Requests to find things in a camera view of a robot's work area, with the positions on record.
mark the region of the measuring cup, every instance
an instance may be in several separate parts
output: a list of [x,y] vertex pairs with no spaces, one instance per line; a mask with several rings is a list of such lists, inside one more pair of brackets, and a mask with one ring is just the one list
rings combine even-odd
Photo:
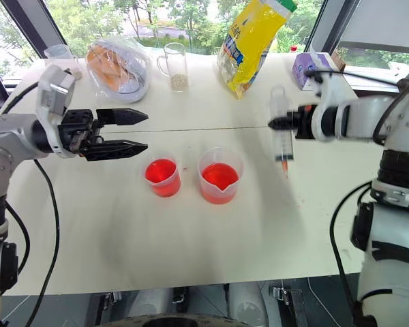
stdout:
[[82,71],[80,70],[76,56],[72,54],[70,48],[65,44],[56,44],[55,46],[49,46],[44,50],[44,54],[50,59],[53,65],[58,65],[70,69],[71,74],[75,79],[82,77]]
[[143,175],[154,194],[167,198],[180,189],[176,159],[169,153],[155,153],[145,159]]
[[[162,69],[160,59],[165,59],[168,72]],[[157,58],[157,66],[163,75],[170,78],[171,88],[177,92],[186,90],[188,72],[186,68],[186,50],[182,43],[168,43],[164,55]]]
[[202,196],[210,203],[223,204],[234,198],[243,176],[243,161],[225,148],[213,148],[198,161]]

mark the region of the floor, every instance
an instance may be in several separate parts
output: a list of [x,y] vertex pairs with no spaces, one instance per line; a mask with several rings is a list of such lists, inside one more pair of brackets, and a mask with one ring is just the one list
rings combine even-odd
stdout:
[[[349,275],[353,294],[357,290],[358,274]],[[337,325],[314,297],[307,284],[307,279],[283,280],[285,289],[301,290],[304,309],[309,327],[351,327],[351,317],[346,306],[344,293],[338,276],[313,277],[311,287],[330,311]],[[258,281],[264,298],[270,327],[296,326],[284,303],[278,303],[269,295],[269,286],[281,287],[282,281]],[[120,320],[127,316],[137,291],[122,292],[122,300],[107,310],[100,308],[100,298],[105,294],[72,294],[61,296],[46,296],[40,311],[34,320],[33,327],[92,327],[96,318],[101,323]],[[9,327],[24,326],[36,302],[36,296],[4,296],[3,316],[10,322]],[[203,315],[218,315],[227,317],[227,308],[222,284],[200,285],[190,288],[190,305],[188,313]]]

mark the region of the yellow snack bag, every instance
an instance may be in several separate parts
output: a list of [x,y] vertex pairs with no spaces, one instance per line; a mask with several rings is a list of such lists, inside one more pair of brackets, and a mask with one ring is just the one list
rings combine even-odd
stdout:
[[217,64],[239,99],[258,75],[277,30],[296,8],[292,0],[252,0],[233,22]]

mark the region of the plastic bag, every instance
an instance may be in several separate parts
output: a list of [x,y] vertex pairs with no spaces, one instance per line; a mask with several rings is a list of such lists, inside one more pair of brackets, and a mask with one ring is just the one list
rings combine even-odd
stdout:
[[252,85],[274,35],[296,8],[292,0],[252,0],[229,28],[217,65],[238,98]]
[[149,88],[150,57],[132,37],[95,41],[88,47],[86,62],[98,97],[136,102]]

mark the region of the black cable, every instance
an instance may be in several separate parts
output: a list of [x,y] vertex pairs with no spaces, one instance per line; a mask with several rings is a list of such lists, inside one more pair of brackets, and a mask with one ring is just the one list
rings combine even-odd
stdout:
[[357,204],[359,205],[362,202],[362,198],[363,196],[371,189],[371,184],[369,185],[369,187],[367,187],[366,189],[364,189],[362,191],[362,193],[359,195],[359,197],[357,198]]
[[398,105],[398,103],[406,96],[406,94],[409,93],[409,85],[403,90],[403,92],[399,93],[397,97],[391,102],[391,104],[388,106],[388,108],[383,112],[383,115],[380,117],[379,121],[377,122],[376,128],[374,128],[373,132],[373,141],[376,144],[379,145],[384,145],[384,140],[379,136],[380,130],[382,129],[382,126],[386,119],[389,117],[389,115],[392,113],[392,111],[395,109],[395,107]]
[[42,299],[44,297],[44,293],[46,292],[48,281],[50,280],[50,276],[51,276],[53,268],[55,267],[55,264],[56,264],[57,254],[59,252],[59,211],[57,210],[55,191],[53,190],[53,185],[52,185],[52,182],[51,182],[50,178],[48,177],[46,171],[43,169],[43,167],[41,166],[39,161],[36,160],[36,159],[34,159],[33,161],[35,162],[35,165],[38,167],[38,169],[40,170],[40,172],[42,173],[42,175],[46,179],[46,182],[48,184],[48,188],[50,190],[50,195],[52,197],[52,203],[53,203],[53,209],[55,210],[56,241],[55,241],[55,252],[53,253],[53,259],[52,259],[52,262],[50,264],[50,268],[48,269],[46,278],[44,280],[44,284],[42,284],[42,289],[41,289],[40,295],[38,296],[38,299],[36,301],[35,307],[32,310],[32,314],[30,315],[29,320],[27,320],[26,327],[29,327],[32,324],[38,310],[40,309],[40,305],[41,305]]
[[346,295],[346,300],[348,307],[350,308],[350,312],[353,310],[353,297],[352,297],[352,292],[350,291],[350,286],[348,285],[346,274],[344,272],[344,267],[342,266],[342,261],[341,261],[341,256],[339,255],[338,248],[336,246],[335,242],[335,222],[336,218],[338,216],[339,210],[341,210],[341,207],[344,205],[344,203],[347,202],[347,200],[355,194],[358,190],[371,185],[371,181],[363,183],[362,185],[359,185],[358,187],[354,188],[352,191],[350,191],[349,194],[344,196],[344,198],[341,200],[341,202],[337,205],[335,212],[333,213],[332,220],[330,222],[330,228],[329,228],[329,234],[330,234],[330,241],[332,243],[332,248],[333,248],[333,253],[335,254],[335,259],[336,259],[336,264],[338,265],[338,270],[339,270],[339,278],[341,279],[342,282],[342,287],[344,288],[344,293]]
[[16,213],[16,211],[11,207],[11,205],[9,204],[8,201],[6,201],[6,209],[13,216],[13,218],[15,219],[18,226],[20,226],[22,235],[25,237],[25,243],[26,243],[25,254],[22,257],[20,266],[18,267],[18,274],[20,274],[22,269],[26,265],[27,258],[29,257],[29,253],[30,253],[30,237],[29,237],[29,233],[27,232],[25,224],[22,222],[20,216],[18,216],[18,213]]
[[23,92],[18,94],[12,101],[6,106],[5,110],[1,114],[7,114],[11,109],[24,97],[28,92],[32,91],[34,88],[38,86],[38,82],[33,83],[31,86],[29,86],[27,89],[25,89]]
[[354,73],[349,73],[349,72],[339,72],[339,71],[336,71],[336,70],[306,70],[305,71],[305,75],[307,77],[312,77],[316,73],[330,73],[330,74],[337,74],[337,75],[349,75],[349,76],[364,78],[366,80],[372,80],[374,82],[380,82],[380,83],[383,83],[383,84],[392,85],[394,87],[397,86],[397,83],[389,82],[388,80],[381,80],[380,78],[369,77],[369,76],[364,76],[364,75],[359,75],[359,74],[354,74]]

